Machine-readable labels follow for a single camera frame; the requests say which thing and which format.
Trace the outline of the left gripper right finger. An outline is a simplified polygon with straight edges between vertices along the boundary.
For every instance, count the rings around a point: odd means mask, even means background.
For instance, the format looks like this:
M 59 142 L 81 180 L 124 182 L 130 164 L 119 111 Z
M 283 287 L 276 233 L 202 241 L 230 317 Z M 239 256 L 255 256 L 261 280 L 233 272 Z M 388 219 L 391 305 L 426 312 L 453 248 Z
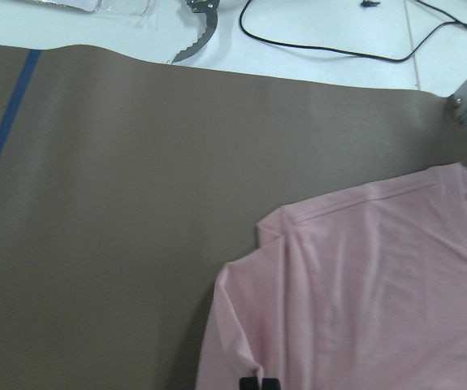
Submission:
M 261 390 L 279 390 L 279 379 L 263 378 Z

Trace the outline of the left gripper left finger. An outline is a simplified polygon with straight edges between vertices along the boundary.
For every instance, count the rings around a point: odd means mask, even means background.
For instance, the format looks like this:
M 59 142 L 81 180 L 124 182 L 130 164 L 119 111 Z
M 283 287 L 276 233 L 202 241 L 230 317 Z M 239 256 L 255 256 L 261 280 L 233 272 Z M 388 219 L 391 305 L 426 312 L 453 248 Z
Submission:
M 243 377 L 239 380 L 239 390 L 259 390 L 259 381 L 256 376 Z

